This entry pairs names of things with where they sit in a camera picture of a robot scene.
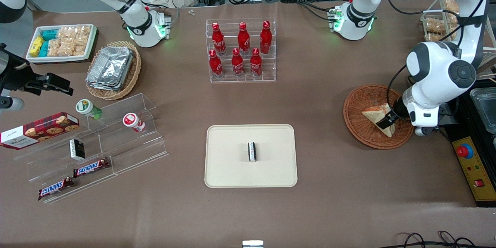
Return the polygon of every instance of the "clear acrylic bottle rack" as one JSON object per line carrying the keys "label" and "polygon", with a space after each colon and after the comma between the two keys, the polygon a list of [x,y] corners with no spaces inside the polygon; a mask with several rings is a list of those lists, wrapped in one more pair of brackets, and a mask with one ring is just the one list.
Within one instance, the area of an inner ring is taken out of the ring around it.
{"label": "clear acrylic bottle rack", "polygon": [[[245,69],[245,75],[238,78],[234,75],[233,66],[231,64],[233,49],[238,46],[238,33],[239,33],[239,23],[246,23],[246,30],[250,34],[250,49],[253,50],[254,47],[260,47],[260,31],[262,31],[262,23],[268,20],[270,22],[270,31],[272,32],[272,43],[270,46],[270,51],[268,54],[260,53],[262,57],[262,75],[255,78],[250,71],[250,55],[243,57],[243,68]],[[224,34],[224,39],[226,42],[226,54],[219,56],[222,68],[224,70],[224,76],[220,79],[216,79],[212,75],[212,70],[209,66],[209,50],[214,48],[212,41],[212,23],[217,22],[220,26],[222,34]],[[206,65],[208,67],[208,73],[210,76],[210,82],[221,83],[221,82],[269,82],[276,80],[276,21],[275,18],[251,18],[251,19],[218,19],[218,20],[207,20],[206,28],[206,43],[207,51],[205,53]]]}
{"label": "clear acrylic bottle rack", "polygon": [[[67,133],[65,135],[68,137],[53,143],[45,141],[36,144],[36,152],[19,156],[16,160],[27,163],[29,181],[37,183],[42,189],[65,177],[72,178],[74,169],[97,162],[102,158],[108,159],[109,167],[73,178],[73,186],[42,199],[45,203],[57,202],[117,177],[123,172],[166,156],[168,153],[163,137],[156,130],[151,112],[154,108],[155,105],[144,94],[107,105],[102,108],[103,113],[100,119],[83,117],[84,121],[88,121],[87,129],[79,133]],[[122,124],[122,118],[128,112],[136,113],[145,122],[143,132],[135,132],[132,128],[127,128]],[[84,144],[85,160],[76,161],[71,158],[69,153],[69,140],[71,139],[77,139]]]}

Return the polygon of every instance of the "teal package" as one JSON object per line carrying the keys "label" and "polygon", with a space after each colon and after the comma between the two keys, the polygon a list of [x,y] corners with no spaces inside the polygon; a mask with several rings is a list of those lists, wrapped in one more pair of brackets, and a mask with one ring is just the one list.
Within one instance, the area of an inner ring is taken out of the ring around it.
{"label": "teal package", "polygon": [[58,29],[45,30],[43,31],[43,34],[41,36],[43,40],[51,40],[57,37],[58,32],[59,32]]}
{"label": "teal package", "polygon": [[46,40],[43,45],[41,45],[40,53],[38,57],[46,57],[48,54],[48,41]]}

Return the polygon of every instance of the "white tray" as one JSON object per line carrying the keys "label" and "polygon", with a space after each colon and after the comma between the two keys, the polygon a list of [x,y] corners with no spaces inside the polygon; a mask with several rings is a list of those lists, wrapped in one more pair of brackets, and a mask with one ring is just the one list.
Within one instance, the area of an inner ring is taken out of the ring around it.
{"label": "white tray", "polygon": [[[293,187],[295,131],[288,124],[221,125],[207,131],[205,184],[210,188]],[[257,161],[248,160],[255,142]]]}
{"label": "white tray", "polygon": [[37,36],[41,36],[42,32],[50,29],[59,29],[60,27],[76,27],[80,25],[91,26],[90,36],[88,38],[88,43],[86,44],[86,50],[84,51],[84,55],[77,56],[55,56],[55,57],[33,57],[30,55],[29,51],[26,54],[26,59],[33,64],[57,64],[57,63],[69,63],[76,62],[81,60],[86,60],[90,57],[91,51],[93,49],[93,42],[96,37],[96,26],[93,24],[72,24],[72,25],[52,25],[52,26],[40,26],[36,27],[33,38],[29,44],[29,49],[34,43],[34,40]]}

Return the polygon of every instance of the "brown table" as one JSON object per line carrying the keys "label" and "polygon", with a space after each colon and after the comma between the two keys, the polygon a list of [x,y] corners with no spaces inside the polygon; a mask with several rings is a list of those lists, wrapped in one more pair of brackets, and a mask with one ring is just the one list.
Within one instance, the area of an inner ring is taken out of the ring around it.
{"label": "brown table", "polygon": [[[396,1],[409,11],[432,0]],[[475,208],[449,142],[413,136],[390,151],[373,150],[347,130],[342,104],[355,87],[387,84],[422,40],[417,15],[384,2],[374,28],[360,41],[329,32],[296,4],[223,5],[181,11],[170,40],[140,48],[143,68],[129,96],[144,93],[156,108],[158,130],[170,153],[53,205],[36,201],[15,151],[0,157],[4,247],[239,247],[262,239],[268,248],[374,248],[438,230],[496,246],[496,209]],[[278,72],[274,83],[210,84],[205,20],[277,18]],[[97,48],[130,40],[115,12],[36,12],[35,26],[95,24]],[[92,97],[84,86],[87,63],[34,66],[71,80],[74,96],[15,93],[22,112],[4,112],[1,128],[34,121]],[[393,87],[406,89],[404,76]],[[289,123],[294,127],[299,181],[293,188],[211,189],[203,182],[205,136],[214,124]]]}

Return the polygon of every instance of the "wicker basket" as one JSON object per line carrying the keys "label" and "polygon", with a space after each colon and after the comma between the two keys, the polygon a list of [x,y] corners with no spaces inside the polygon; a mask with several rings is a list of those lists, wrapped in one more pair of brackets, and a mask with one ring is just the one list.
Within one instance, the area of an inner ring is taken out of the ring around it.
{"label": "wicker basket", "polygon": [[[133,87],[135,86],[136,82],[138,81],[138,75],[140,75],[140,70],[141,70],[141,57],[139,56],[140,54],[138,53],[138,50],[136,47],[128,43],[127,41],[115,41],[113,43],[110,43],[106,45],[107,47],[127,47],[130,50],[133,51],[133,60],[131,61],[131,66],[129,68],[129,72],[127,73],[126,81],[124,82],[124,86],[121,90],[119,91],[110,91],[110,90],[102,90],[102,89],[96,89],[93,87],[90,87],[88,84],[86,84],[86,87],[88,88],[88,91],[90,93],[98,98],[102,98],[105,100],[117,100],[119,98],[122,98],[129,94]],[[88,69],[88,73],[91,71],[93,65],[95,64],[96,57],[98,54],[100,54],[101,50],[98,50],[98,52],[94,55],[90,67]]]}
{"label": "wicker basket", "polygon": [[[410,123],[398,120],[395,122],[395,132],[389,138],[362,114],[362,111],[367,107],[386,103],[387,88],[381,84],[360,86],[348,95],[343,105],[343,117],[349,131],[359,141],[377,149],[400,147],[408,141],[413,133],[413,126]],[[389,91],[390,102],[400,96],[393,89]]]}

